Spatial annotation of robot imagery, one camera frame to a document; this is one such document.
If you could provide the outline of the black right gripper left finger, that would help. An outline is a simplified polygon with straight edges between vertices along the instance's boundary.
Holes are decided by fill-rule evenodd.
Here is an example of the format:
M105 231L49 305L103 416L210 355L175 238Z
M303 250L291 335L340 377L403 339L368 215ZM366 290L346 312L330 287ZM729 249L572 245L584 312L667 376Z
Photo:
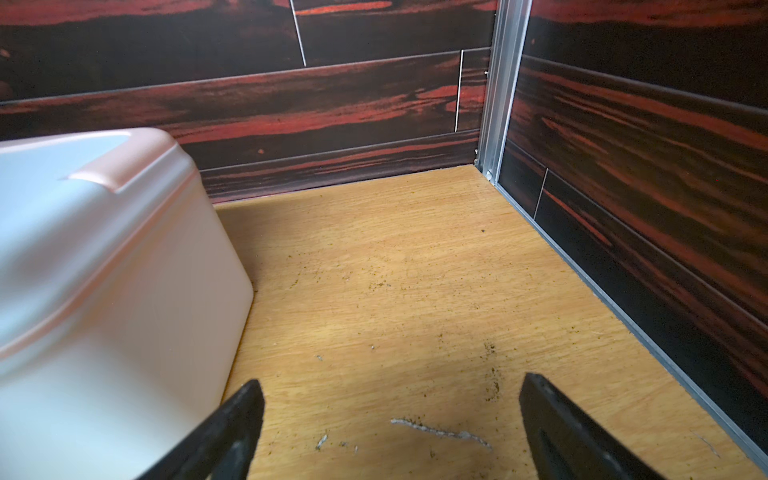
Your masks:
M261 385L252 379L141 477L245 479L261 435L264 411Z

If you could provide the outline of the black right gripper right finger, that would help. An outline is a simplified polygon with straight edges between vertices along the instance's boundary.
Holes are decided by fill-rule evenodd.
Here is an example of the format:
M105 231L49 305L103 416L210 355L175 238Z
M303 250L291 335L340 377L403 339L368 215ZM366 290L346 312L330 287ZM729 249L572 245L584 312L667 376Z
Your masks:
M519 395L540 479L660 479L546 377L528 372Z

